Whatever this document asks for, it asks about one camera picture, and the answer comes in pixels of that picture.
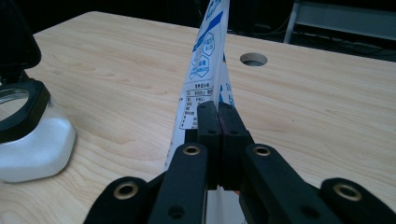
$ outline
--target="jar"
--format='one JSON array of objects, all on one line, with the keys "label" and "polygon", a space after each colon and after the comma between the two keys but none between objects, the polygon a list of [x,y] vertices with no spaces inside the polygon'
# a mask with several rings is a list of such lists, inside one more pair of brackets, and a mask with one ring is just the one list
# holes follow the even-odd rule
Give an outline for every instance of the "jar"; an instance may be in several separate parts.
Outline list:
[{"label": "jar", "polygon": [[72,153],[76,130],[40,81],[0,86],[0,180],[56,175]]}]

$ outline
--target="screw hole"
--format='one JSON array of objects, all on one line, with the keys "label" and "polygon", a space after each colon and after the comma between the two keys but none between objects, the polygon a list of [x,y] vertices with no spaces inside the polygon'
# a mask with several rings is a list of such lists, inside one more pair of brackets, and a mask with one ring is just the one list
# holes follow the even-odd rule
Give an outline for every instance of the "screw hole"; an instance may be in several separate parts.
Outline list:
[{"label": "screw hole", "polygon": [[341,196],[347,200],[350,200],[353,202],[357,202],[357,201],[361,200],[361,193],[358,192],[352,186],[339,183],[339,184],[334,185],[333,189],[339,196]]},{"label": "screw hole", "polygon": [[181,219],[184,216],[184,208],[180,205],[173,205],[169,208],[168,215],[172,219]]},{"label": "screw hole", "polygon": [[265,148],[265,147],[254,147],[253,151],[258,156],[269,156],[269,155],[271,155],[271,151],[268,148]]},{"label": "screw hole", "polygon": [[189,156],[194,156],[197,155],[201,152],[201,150],[198,147],[186,147],[183,149],[184,154],[189,155]]},{"label": "screw hole", "polygon": [[133,181],[128,181],[120,183],[114,189],[114,197],[119,200],[126,200],[134,197],[138,191],[139,187]]}]

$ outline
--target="table surface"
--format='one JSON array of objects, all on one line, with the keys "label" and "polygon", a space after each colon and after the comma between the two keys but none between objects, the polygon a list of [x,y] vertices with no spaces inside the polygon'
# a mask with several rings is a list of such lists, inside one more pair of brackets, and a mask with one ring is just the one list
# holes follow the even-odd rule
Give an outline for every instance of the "table surface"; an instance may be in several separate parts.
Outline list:
[{"label": "table surface", "polygon": [[[113,180],[160,174],[198,30],[90,12],[35,35],[41,80],[78,131],[66,169],[0,183],[1,223],[81,223]],[[264,66],[240,56],[257,52]],[[236,108],[308,183],[344,177],[396,210],[396,63],[227,35]]]}]

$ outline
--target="wooden table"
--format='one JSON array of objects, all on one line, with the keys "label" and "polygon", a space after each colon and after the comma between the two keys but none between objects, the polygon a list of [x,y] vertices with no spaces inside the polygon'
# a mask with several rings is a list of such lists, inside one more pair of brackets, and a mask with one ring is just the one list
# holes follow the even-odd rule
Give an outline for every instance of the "wooden table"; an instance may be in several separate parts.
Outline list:
[{"label": "wooden table", "polygon": [[[1,223],[81,223],[102,190],[163,170],[197,29],[90,12],[35,35],[43,81],[78,131],[60,174],[0,184]],[[265,66],[240,62],[247,52]],[[233,96],[258,143],[314,186],[360,183],[396,210],[396,63],[228,35]]]}]

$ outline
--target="dark background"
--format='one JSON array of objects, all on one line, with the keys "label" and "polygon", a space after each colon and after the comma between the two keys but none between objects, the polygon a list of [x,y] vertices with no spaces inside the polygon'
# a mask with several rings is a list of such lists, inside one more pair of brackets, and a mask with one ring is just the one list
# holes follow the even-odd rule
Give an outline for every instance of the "dark background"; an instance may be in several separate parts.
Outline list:
[{"label": "dark background", "polygon": [[[102,11],[152,21],[199,27],[209,0],[14,0],[32,33],[88,11]],[[396,11],[394,0],[308,0]],[[229,33],[282,42],[294,0],[231,0]],[[291,44],[396,61],[395,41],[297,25]],[[356,49],[354,43],[374,46]]]}]

